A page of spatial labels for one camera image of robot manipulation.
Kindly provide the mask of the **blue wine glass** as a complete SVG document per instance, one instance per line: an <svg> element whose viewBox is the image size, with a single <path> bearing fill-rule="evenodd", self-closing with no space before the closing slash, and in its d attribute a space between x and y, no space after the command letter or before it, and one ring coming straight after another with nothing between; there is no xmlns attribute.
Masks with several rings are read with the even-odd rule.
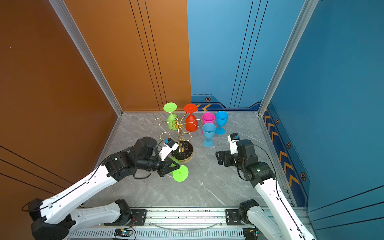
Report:
<svg viewBox="0 0 384 240"><path fill-rule="evenodd" d="M218 127L216 128L217 135L223 135L225 133L225 129L223 128L228 122L229 114L224 111L220 111L216 113L216 121Z"/></svg>
<svg viewBox="0 0 384 240"><path fill-rule="evenodd" d="M210 148L214 145L212 138L216 134L216 125L213 123L206 123L203 125L203 135L205 137L203 145L207 148Z"/></svg>

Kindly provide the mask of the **blue wine glass front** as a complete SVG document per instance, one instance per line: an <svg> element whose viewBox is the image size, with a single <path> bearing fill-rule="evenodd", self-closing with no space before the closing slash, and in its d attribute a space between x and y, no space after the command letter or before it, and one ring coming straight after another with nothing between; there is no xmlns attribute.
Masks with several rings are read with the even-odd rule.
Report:
<svg viewBox="0 0 384 240"><path fill-rule="evenodd" d="M205 137L203 145L207 148L210 148L214 145L212 138L216 134L216 125L213 123L206 123L203 125L203 135Z"/></svg>

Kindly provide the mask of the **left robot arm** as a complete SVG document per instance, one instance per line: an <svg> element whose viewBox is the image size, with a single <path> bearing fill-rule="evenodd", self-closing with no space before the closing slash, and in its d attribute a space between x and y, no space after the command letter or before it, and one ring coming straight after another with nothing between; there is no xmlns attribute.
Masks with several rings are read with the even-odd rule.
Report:
<svg viewBox="0 0 384 240"><path fill-rule="evenodd" d="M34 239L63 240L72 232L99 224L132 224L133 213L125 200L94 208L81 209L80 205L124 178L134 176L137 170L157 172L164 177L179 169L180 164L169 156L178 147L179 142L168 138L159 150L155 139L143 137L134 146L109 155L94 171L61 193L29 202Z"/></svg>

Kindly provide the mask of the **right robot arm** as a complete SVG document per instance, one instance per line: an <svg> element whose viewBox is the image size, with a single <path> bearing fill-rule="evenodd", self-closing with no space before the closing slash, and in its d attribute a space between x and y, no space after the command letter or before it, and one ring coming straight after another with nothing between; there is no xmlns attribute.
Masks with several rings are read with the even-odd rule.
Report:
<svg viewBox="0 0 384 240"><path fill-rule="evenodd" d="M241 179L251 183L274 217L271 220L255 200L248 200L240 204L241 221L254 225L268 240L315 240L283 194L275 168L259 161L255 147L250 140L237 140L230 142L229 151L216 152L218 164L242 173Z"/></svg>

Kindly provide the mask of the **pink wine glass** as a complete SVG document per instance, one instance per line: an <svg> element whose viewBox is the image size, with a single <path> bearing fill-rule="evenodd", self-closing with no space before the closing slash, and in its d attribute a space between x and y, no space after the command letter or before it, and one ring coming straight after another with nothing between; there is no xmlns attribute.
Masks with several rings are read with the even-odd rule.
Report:
<svg viewBox="0 0 384 240"><path fill-rule="evenodd" d="M203 120L203 124L207 124L207 123L212 123L214 124L215 123L215 119L216 119L216 116L213 114L213 113L210 113L210 112L206 112L202 115L202 120Z"/></svg>

